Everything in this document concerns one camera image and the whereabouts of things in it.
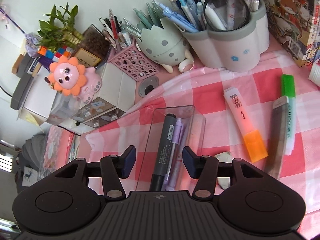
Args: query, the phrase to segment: eggshell pen holder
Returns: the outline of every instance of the eggshell pen holder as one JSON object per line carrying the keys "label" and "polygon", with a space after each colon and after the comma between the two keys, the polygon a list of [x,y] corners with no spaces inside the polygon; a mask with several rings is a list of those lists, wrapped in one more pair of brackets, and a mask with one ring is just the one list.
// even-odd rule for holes
{"label": "eggshell pen holder", "polygon": [[167,18],[162,18],[161,24],[163,28],[153,25],[151,30],[142,29],[141,39],[137,39],[137,43],[149,59],[172,73],[172,66],[179,65],[186,58],[193,60],[193,57],[189,43],[177,27]]}
{"label": "eggshell pen holder", "polygon": [[263,0],[250,17],[248,24],[233,31],[217,32],[208,26],[202,32],[182,34],[205,66],[245,72],[259,63],[260,54],[269,47],[267,10]]}
{"label": "eggshell pen holder", "polygon": [[138,50],[135,38],[129,47],[117,54],[116,50],[112,49],[108,62],[113,63],[137,82],[159,73],[158,64]]}

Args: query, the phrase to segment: comic book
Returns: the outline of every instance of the comic book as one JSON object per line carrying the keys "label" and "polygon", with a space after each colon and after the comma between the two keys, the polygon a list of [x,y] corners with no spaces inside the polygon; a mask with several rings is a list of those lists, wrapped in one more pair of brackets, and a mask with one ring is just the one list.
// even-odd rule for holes
{"label": "comic book", "polygon": [[312,64],[319,42],[316,41],[320,0],[264,0],[272,35],[289,51],[298,66]]}

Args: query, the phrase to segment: pink basket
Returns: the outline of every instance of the pink basket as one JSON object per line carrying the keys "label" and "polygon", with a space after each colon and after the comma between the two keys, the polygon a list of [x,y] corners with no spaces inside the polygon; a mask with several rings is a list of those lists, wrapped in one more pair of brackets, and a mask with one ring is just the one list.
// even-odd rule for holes
{"label": "pink basket", "polygon": [[108,62],[116,65],[135,81],[140,81],[159,73],[158,64],[148,59],[137,49],[134,38],[132,39],[132,45],[125,48],[118,54],[115,54],[115,52],[115,49],[111,51]]}

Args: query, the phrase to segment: orange highlighter cap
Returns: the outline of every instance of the orange highlighter cap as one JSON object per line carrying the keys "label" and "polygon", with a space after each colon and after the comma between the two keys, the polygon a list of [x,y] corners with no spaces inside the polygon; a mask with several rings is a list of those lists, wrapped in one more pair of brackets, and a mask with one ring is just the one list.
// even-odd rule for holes
{"label": "orange highlighter cap", "polygon": [[252,163],[268,157],[268,152],[258,130],[247,133],[243,139]]}

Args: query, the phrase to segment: potted plant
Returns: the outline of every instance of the potted plant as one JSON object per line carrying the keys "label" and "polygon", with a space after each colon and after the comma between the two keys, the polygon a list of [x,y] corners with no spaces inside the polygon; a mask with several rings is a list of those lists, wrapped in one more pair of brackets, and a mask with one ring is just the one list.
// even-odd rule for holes
{"label": "potted plant", "polygon": [[[82,34],[74,28],[78,6],[75,5],[71,11],[68,10],[68,3],[65,8],[59,7],[64,9],[63,14],[54,5],[51,13],[44,14],[50,17],[49,21],[39,21],[40,30],[38,33],[42,38],[39,45],[46,47],[53,53],[64,45],[74,49],[84,39]],[[58,19],[63,27],[56,26],[54,24],[55,19]]]}

